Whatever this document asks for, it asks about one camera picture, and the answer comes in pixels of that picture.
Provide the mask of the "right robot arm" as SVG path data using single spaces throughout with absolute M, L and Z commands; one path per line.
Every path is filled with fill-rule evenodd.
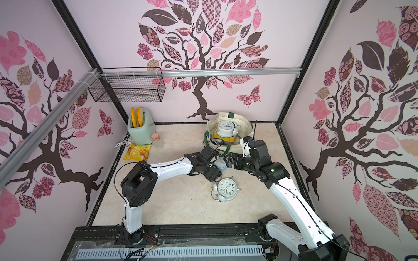
M 337 235 L 316 214 L 297 189 L 289 172 L 273 162 L 262 140 L 245 137 L 240 141 L 241 154 L 229 154 L 237 170 L 258 178 L 286 208 L 297 228 L 284 224 L 278 217 L 267 216 L 259 223 L 267 238 L 275 239 L 292 251 L 301 261 L 344 261 L 349 242 Z

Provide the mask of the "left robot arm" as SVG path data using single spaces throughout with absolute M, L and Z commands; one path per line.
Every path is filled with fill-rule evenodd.
M 158 164 L 140 161 L 122 180 L 121 196 L 125 201 L 123 227 L 130 234 L 138 234 L 143 227 L 144 205 L 152 196 L 155 186 L 162 181 L 177 176 L 203 175 L 213 182 L 221 176 L 214 166 L 219 153 L 204 147 L 200 152 L 187 153 L 183 157 Z

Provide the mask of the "canvas tote bag green handles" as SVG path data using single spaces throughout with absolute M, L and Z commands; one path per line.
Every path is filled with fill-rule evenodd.
M 246 117 L 232 112 L 219 112 L 207 122 L 203 143 L 224 157 L 229 153 L 243 154 L 243 139 L 253 136 L 254 125 Z

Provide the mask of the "black clock purple face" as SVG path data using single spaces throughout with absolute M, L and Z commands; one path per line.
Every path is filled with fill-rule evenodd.
M 222 139 L 211 139 L 210 142 L 214 146 L 223 146 L 224 145 L 224 140 L 222 140 Z

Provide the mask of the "yellow rectangular alarm clock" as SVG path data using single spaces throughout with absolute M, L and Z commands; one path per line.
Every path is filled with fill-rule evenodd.
M 220 139 L 226 142 L 235 142 L 237 134 L 234 132 L 214 132 L 213 137 L 215 139 Z

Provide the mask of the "light blue square clock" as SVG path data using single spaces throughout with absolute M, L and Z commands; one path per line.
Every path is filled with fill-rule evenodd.
M 223 157 L 218 158 L 215 161 L 214 165 L 217 167 L 217 169 L 220 172 L 225 172 L 227 170 L 227 168 L 228 168 L 228 165 L 227 165 L 227 163 L 226 163 L 226 161 L 225 161 L 225 159 Z

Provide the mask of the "large white twin bell clock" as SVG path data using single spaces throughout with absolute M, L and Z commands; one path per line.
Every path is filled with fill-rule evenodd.
M 212 186 L 211 196 L 216 201 L 232 201 L 237 197 L 237 195 L 237 184 L 232 178 L 223 178 Z

